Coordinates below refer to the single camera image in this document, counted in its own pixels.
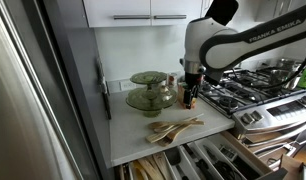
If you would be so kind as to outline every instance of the stainless steel stove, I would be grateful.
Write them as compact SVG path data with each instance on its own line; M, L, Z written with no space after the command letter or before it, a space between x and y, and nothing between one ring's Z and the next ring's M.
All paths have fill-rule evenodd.
M236 121L237 136L302 127L306 122L306 90L261 90L240 83L269 85L269 71L227 71L219 85L203 84L199 97Z

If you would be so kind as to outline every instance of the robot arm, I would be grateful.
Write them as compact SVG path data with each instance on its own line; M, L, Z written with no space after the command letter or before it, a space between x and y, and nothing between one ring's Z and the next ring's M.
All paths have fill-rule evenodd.
M185 37L184 70L186 82L204 73L211 84L218 84L225 70L262 52L306 38L306 5L237 33L212 18L189 23Z

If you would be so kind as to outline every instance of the white countertop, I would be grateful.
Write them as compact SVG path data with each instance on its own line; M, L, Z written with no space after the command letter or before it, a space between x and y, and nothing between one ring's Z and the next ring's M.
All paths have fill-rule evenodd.
M112 166L132 161L164 149L194 141L211 134L234 127L234 121L220 114L214 108L198 99L196 108L183 109L178 102L162 110L155 118L143 116L143 112L128 106L125 102L128 92L110 96L112 119L110 120ZM154 133L147 125L155 121L177 121L204 113L199 117L205 125L191 126L167 147L146 141L145 137Z

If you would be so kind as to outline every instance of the drawer organizer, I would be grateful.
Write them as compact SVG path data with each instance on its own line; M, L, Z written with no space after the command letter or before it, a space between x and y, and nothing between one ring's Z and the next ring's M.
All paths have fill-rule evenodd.
M174 158L173 160L168 159L170 158L170 153L168 153L170 150L160 153L160 155L165 158L165 169L169 172L168 178L165 178L163 173L161 173L160 177L164 177L164 179L181 180L184 174L190 180L205 180L205 176L196 165L196 161L200 159L203 159L207 164L208 173L211 174L212 179L257 179L272 172L268 166L226 131L172 149L172 151L178 152L180 161L178 165L175 165ZM141 174L141 168L138 168L139 163L137 161L143 158L121 165L120 173L123 174L123 169L128 172L124 173L124 177L120 176L120 179L156 179L151 178L149 173L147 173L146 176Z

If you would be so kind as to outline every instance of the green glass cake stand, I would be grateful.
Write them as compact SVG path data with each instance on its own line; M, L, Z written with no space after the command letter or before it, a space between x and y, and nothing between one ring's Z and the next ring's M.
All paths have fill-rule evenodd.
M176 92L166 86L152 85L166 80L167 75L162 72L148 71L135 74L131 81L136 84L146 85L144 88L131 90L126 98L126 103L138 110L142 110L146 117L156 117L161 110L170 107L176 101Z

